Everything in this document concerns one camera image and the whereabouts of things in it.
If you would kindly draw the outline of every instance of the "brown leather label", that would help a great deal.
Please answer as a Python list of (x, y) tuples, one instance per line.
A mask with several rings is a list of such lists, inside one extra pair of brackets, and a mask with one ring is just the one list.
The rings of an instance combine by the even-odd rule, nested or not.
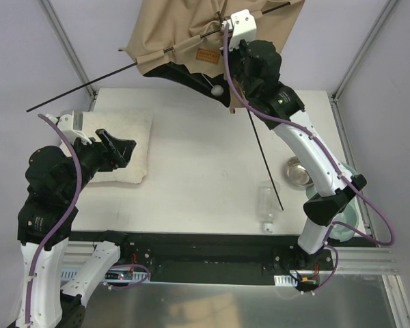
[(220, 60), (220, 53), (199, 48), (197, 50), (196, 59), (202, 60), (203, 62), (218, 64)]

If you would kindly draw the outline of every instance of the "clear plastic bottle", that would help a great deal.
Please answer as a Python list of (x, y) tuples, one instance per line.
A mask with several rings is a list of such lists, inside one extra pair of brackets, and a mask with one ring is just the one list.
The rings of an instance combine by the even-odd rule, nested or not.
[[(279, 183), (276, 181), (274, 183), (279, 193)], [(262, 223), (264, 233), (273, 233), (273, 222), (278, 218), (280, 210), (272, 182), (270, 180), (261, 182), (258, 186), (257, 216)]]

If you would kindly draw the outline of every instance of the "white table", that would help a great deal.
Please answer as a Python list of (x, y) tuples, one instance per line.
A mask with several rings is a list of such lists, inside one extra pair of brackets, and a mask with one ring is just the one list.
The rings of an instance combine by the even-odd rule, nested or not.
[[(297, 92), (314, 126), (341, 161), (344, 152), (326, 92)], [(262, 234), (257, 188), (269, 179), (245, 109), (232, 115), (190, 89), (101, 89), (94, 111), (154, 110), (148, 176), (139, 185), (87, 186), (73, 230)], [(305, 191), (284, 175), (290, 148), (254, 118), (284, 212), (275, 234), (300, 234)], [(360, 218), (359, 229), (364, 231)]]

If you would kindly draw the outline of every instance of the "black wire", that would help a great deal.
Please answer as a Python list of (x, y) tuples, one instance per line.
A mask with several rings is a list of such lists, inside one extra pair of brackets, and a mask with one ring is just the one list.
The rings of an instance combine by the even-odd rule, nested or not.
[(282, 203), (281, 203), (281, 199), (279, 198), (279, 195), (278, 195), (278, 190), (276, 190), (275, 181), (273, 181), (273, 178), (272, 178), (271, 170), (269, 169), (269, 164), (267, 163), (266, 156), (264, 155), (264, 151), (262, 149), (262, 145), (261, 145), (260, 138), (258, 136), (257, 128), (255, 127), (254, 120), (252, 119), (252, 114), (249, 110), (247, 110), (247, 115), (249, 115), (249, 119), (251, 120), (252, 128), (254, 128), (255, 138), (257, 139), (258, 147), (260, 147), (261, 156), (262, 156), (262, 159), (264, 161), (264, 164), (266, 165), (266, 169), (267, 169), (267, 173), (269, 174), (269, 178), (271, 179), (273, 190), (275, 190), (276, 198), (278, 199), (278, 202), (279, 202), (279, 205), (281, 206), (281, 209), (284, 210), (284, 207), (282, 206)]
[(282, 5), (277, 5), (276, 7), (273, 7), (273, 8), (271, 8), (271, 9), (268, 9), (268, 10), (263, 11), (262, 14), (263, 14), (263, 15), (268, 14), (269, 12), (273, 12), (273, 11), (275, 11), (275, 10), (277, 10), (277, 9), (280, 9), (280, 8), (283, 8), (283, 7), (287, 7), (288, 5), (291, 5), (291, 3), (290, 3), (290, 2), (286, 2), (286, 3), (283, 3)]
[[(272, 11), (274, 11), (274, 10), (277, 10), (277, 9), (280, 9), (280, 8), (283, 8), (283, 7), (286, 7), (287, 5), (291, 5), (291, 3), (290, 3), (290, 2), (287, 2), (287, 3), (284, 3), (284, 4), (282, 4), (282, 5), (278, 5), (278, 6), (276, 6), (276, 7), (273, 7), (273, 8), (271, 8), (271, 9), (268, 9), (268, 10), (263, 11), (262, 14), (263, 14), (263, 15), (264, 15), (264, 14), (267, 14), (268, 12), (272, 12)], [(218, 32), (220, 32), (220, 31), (221, 31), (221, 28), (219, 27), (218, 29), (214, 29), (214, 30), (212, 30), (212, 31), (209, 31), (209, 32), (206, 32), (206, 33), (202, 34), (202, 35), (200, 36), (200, 38), (203, 39), (203, 38), (205, 38), (205, 37), (207, 37), (207, 36), (210, 36), (211, 34), (218, 33)], [(164, 49), (163, 52), (164, 52), (164, 53), (168, 53), (169, 51), (173, 51), (173, 50), (174, 50), (174, 48), (171, 46), (171, 47), (169, 47), (169, 48)], [(48, 99), (48, 100), (46, 100), (46, 101), (44, 101), (44, 102), (41, 102), (40, 104), (38, 104), (38, 105), (36, 105), (36, 106), (33, 106), (32, 108), (29, 108), (28, 110), (26, 110), (26, 113), (29, 113), (29, 112), (31, 112), (31, 111), (34, 111), (35, 109), (38, 109), (38, 108), (40, 108), (40, 107), (42, 107), (42, 106), (44, 106), (44, 105), (47, 105), (47, 104), (49, 104), (49, 103), (51, 103), (51, 102), (53, 102), (53, 101), (55, 101), (55, 100), (57, 100), (57, 99), (60, 99), (60, 98), (62, 98), (62, 97), (64, 97), (64, 96), (67, 96), (67, 95), (69, 95), (69, 94), (71, 94), (71, 93), (73, 93), (73, 92), (75, 92), (75, 91), (77, 91), (77, 90), (79, 90), (79, 89), (82, 89), (83, 87), (87, 87), (87, 86), (89, 86), (89, 85), (91, 85), (91, 84), (93, 84), (93, 83), (95, 83), (95, 82), (99, 82), (100, 80), (106, 79), (107, 77), (112, 77), (113, 75), (115, 75), (115, 74), (117, 74), (117, 73), (120, 73), (120, 72), (123, 72), (124, 70), (127, 70), (128, 68), (134, 67), (134, 66), (136, 66), (136, 65), (137, 65), (137, 63), (132, 63), (131, 65), (127, 65), (127, 66), (122, 67), (122, 68), (120, 68), (120, 69), (118, 69), (118, 70), (114, 70), (113, 72), (110, 72), (110, 73), (108, 73), (108, 74), (106, 74), (106, 75), (103, 75), (103, 76), (101, 76), (101, 77), (98, 77), (97, 79), (94, 79), (94, 80), (92, 80), (92, 81), (88, 81), (87, 83), (84, 83), (84, 84), (82, 84), (82, 85), (80, 85), (80, 86), (78, 86), (78, 87), (75, 87), (74, 89), (68, 90), (67, 92), (64, 92), (63, 94), (60, 94), (60, 95), (58, 95), (58, 96), (56, 96), (56, 97), (53, 97), (52, 99)]]

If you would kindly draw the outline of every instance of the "white wall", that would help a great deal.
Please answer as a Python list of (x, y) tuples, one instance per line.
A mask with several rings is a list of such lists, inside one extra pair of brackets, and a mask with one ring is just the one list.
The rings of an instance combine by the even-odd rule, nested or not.
[(368, 179), (365, 192), (394, 222), (410, 300), (410, 0), (400, 2), (339, 105), (357, 168)]
[(87, 109), (89, 98), (80, 91), (36, 113), (25, 110), (78, 84), (37, 1), (0, 1), (0, 327), (14, 320), (23, 279), (16, 230), (27, 161), (37, 148), (58, 142), (36, 114)]
[[(309, 0), (283, 51), (282, 79), (297, 90), (335, 91), (387, 0)], [(126, 46), (141, 0), (51, 0), (90, 79), (131, 63)], [(97, 87), (166, 86), (136, 69)]]

